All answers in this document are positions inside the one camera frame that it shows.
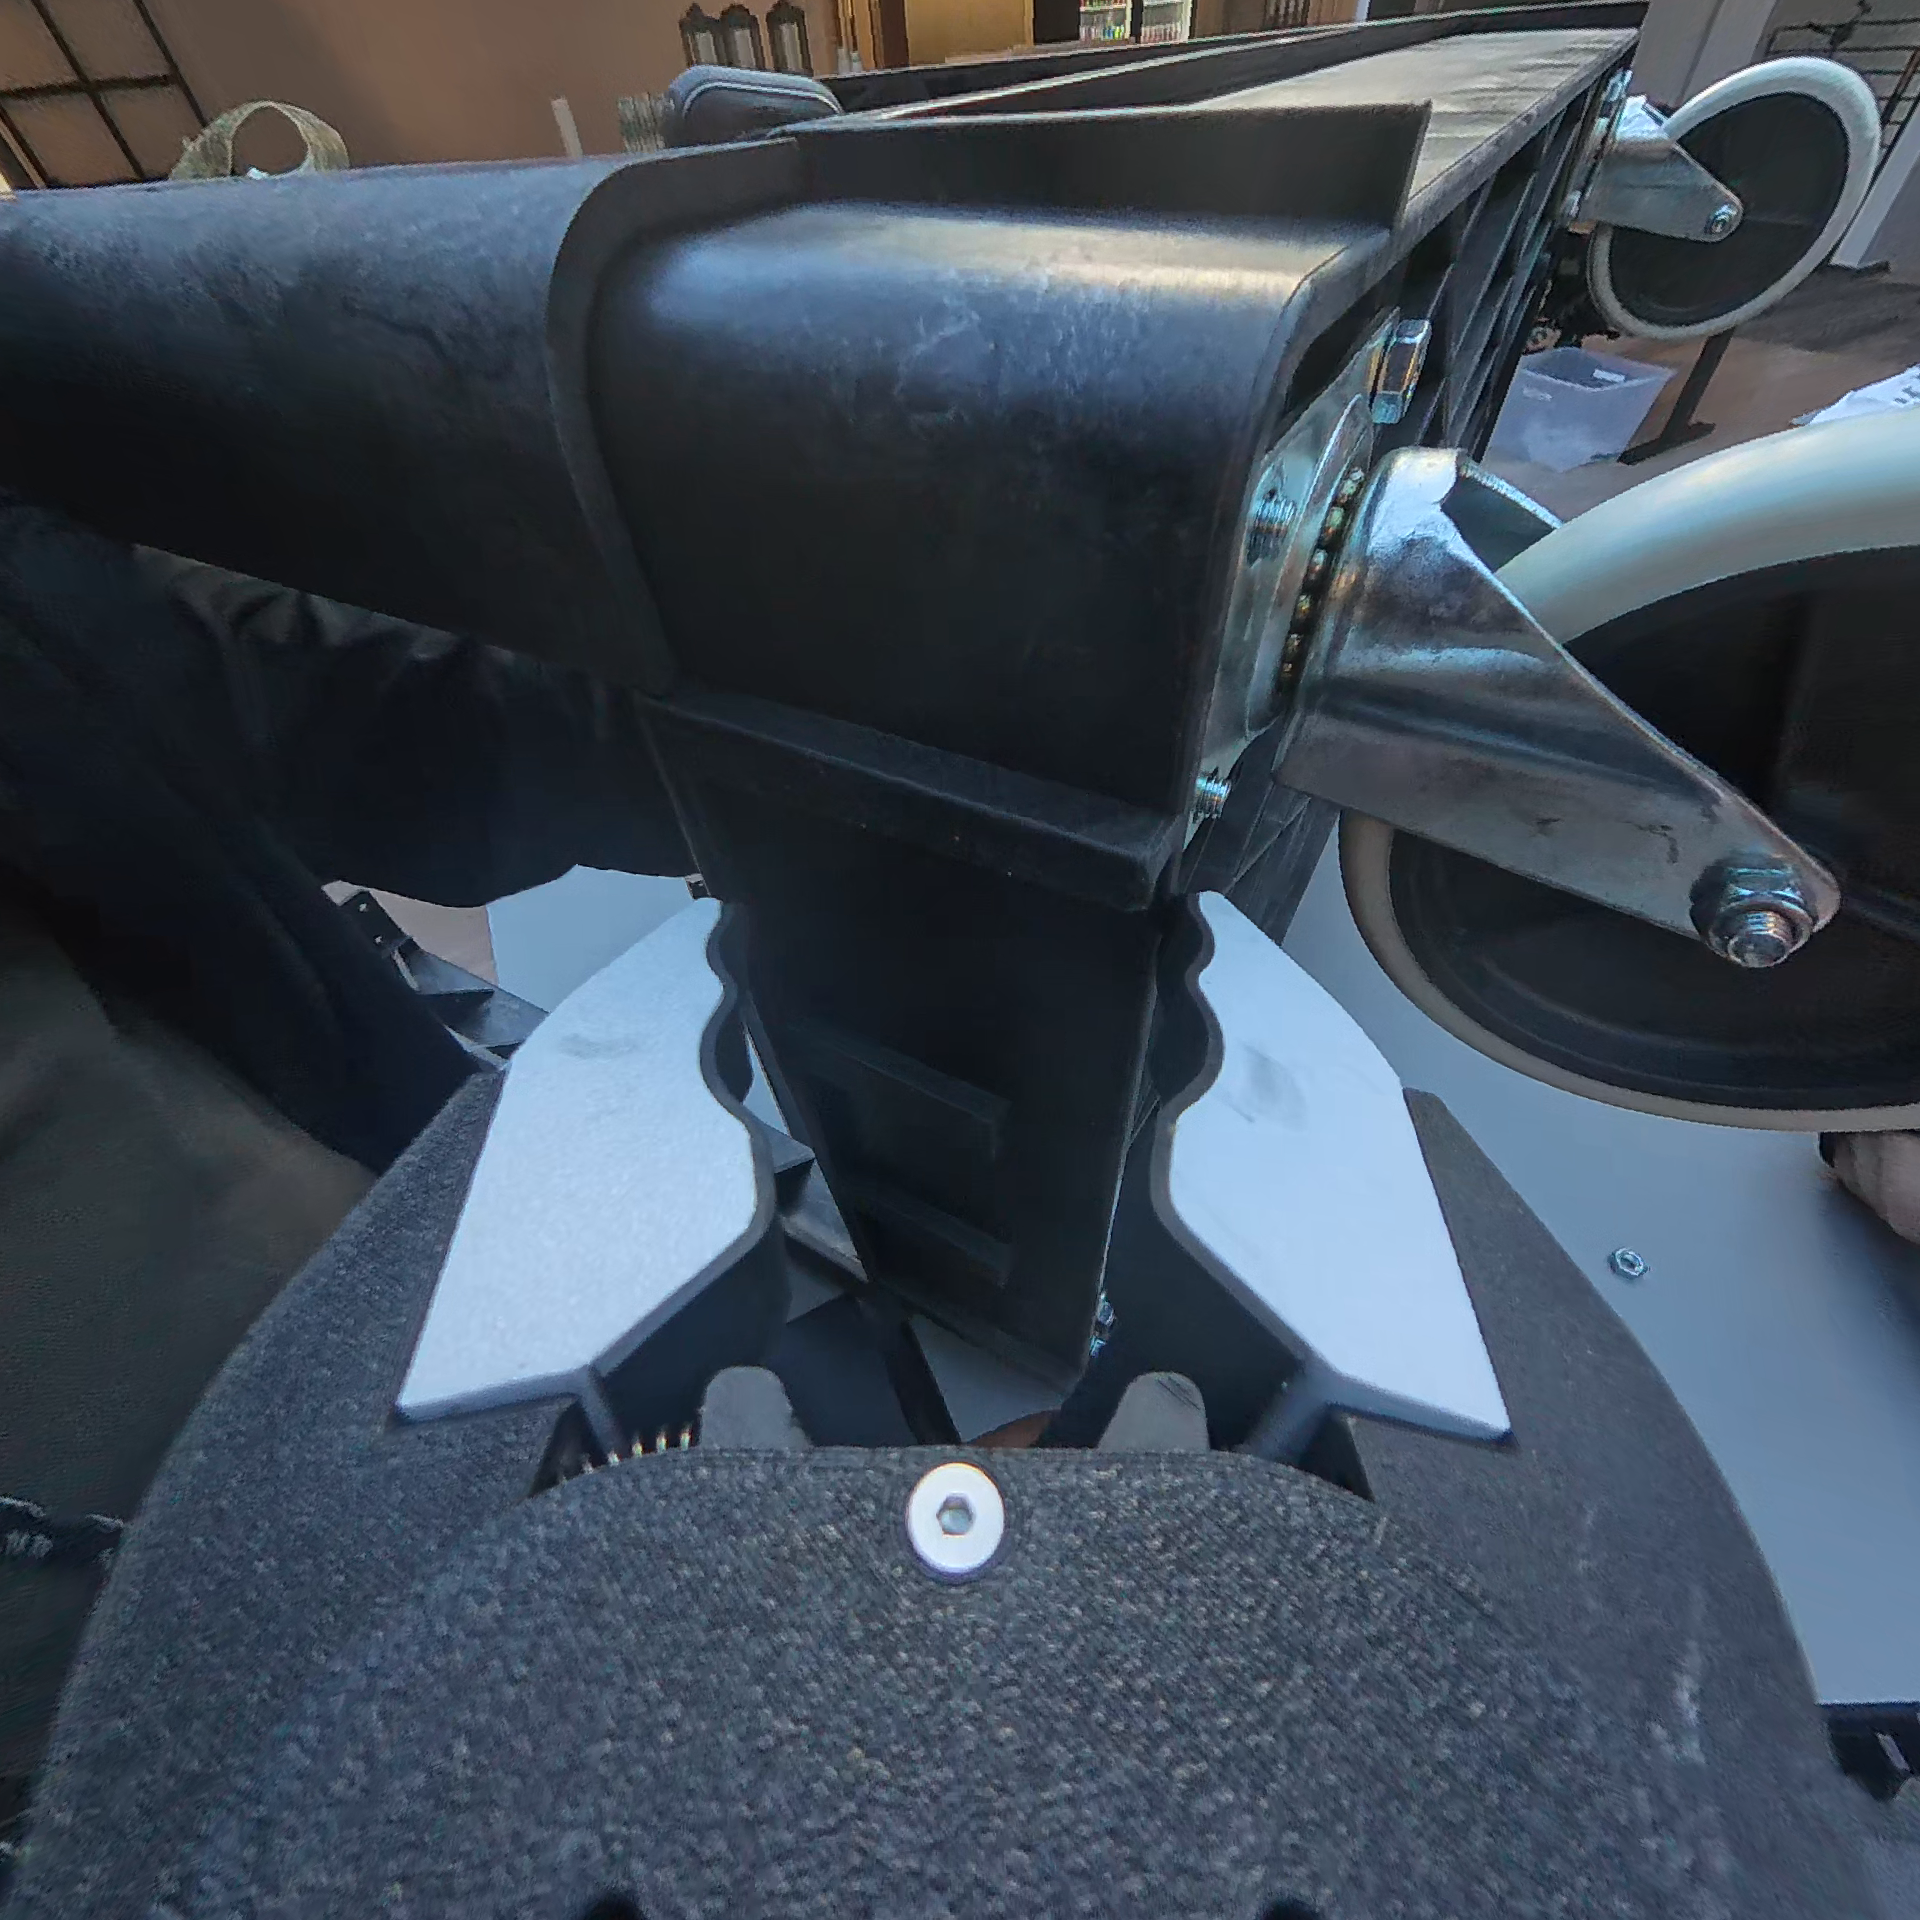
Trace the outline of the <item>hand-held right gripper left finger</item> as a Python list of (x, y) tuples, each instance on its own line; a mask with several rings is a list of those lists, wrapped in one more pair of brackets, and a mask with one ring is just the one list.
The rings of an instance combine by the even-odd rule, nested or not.
[(519, 1046), (407, 1362), (398, 1416), (572, 1400), (601, 1447), (701, 1422), (772, 1353), (789, 1277), (731, 977), (695, 899)]

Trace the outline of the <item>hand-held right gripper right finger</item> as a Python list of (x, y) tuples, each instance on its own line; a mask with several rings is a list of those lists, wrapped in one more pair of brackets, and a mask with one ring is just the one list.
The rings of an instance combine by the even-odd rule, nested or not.
[(1309, 1455), (1328, 1413), (1507, 1443), (1397, 1072), (1224, 895), (1184, 902), (1165, 959), (1158, 1110), (1109, 1242), (1114, 1347), (1189, 1376), (1229, 1450)]

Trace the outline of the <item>black plastic utility cart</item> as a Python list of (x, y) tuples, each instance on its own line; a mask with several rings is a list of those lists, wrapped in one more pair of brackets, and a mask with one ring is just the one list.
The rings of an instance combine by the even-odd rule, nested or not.
[(1482, 442), (1641, 3), (842, 82), (634, 159), (2, 216), (2, 480), (638, 693), (869, 1280), (1085, 1366), (1171, 899), (1395, 326)]

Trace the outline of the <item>large white-tyred caster wheel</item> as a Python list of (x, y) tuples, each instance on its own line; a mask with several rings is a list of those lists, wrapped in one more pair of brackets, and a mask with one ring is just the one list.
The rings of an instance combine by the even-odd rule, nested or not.
[(1917, 1127), (1917, 412), (1569, 523), (1391, 453), (1309, 635), (1281, 780), (1429, 1019), (1629, 1110)]
[(1869, 82), (1824, 56), (1747, 65), (1672, 113), (1629, 96), (1542, 323), (1559, 343), (1689, 343), (1754, 320), (1834, 253), (1879, 146)]

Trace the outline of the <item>clear plastic storage box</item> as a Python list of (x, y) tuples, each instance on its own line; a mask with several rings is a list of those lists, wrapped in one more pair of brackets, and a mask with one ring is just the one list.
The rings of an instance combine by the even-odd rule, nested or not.
[(1648, 366), (1575, 345), (1521, 356), (1495, 432), (1489, 456), (1571, 470), (1617, 460), (1642, 429), (1669, 366)]

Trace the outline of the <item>white papers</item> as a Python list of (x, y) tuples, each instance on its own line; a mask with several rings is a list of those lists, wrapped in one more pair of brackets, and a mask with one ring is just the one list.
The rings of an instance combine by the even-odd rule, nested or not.
[(1795, 417), (1791, 425), (1877, 420), (1888, 415), (1915, 412), (1917, 403), (1920, 403), (1920, 366), (1908, 366), (1898, 373), (1851, 387), (1849, 395), (1832, 399), (1829, 406)]

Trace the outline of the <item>dark arched wall boards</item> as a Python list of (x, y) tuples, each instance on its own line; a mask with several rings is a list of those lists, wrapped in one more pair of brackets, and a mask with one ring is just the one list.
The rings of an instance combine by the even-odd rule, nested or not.
[(815, 76), (802, 3), (685, 3), (678, 15), (685, 65), (737, 65)]

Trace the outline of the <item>black metal bracket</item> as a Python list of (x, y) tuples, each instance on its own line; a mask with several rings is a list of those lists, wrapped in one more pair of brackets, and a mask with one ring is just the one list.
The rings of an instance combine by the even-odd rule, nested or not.
[(337, 909), (482, 1067), (502, 1072), (545, 1019), (534, 1003), (422, 947), (368, 887), (348, 890)]

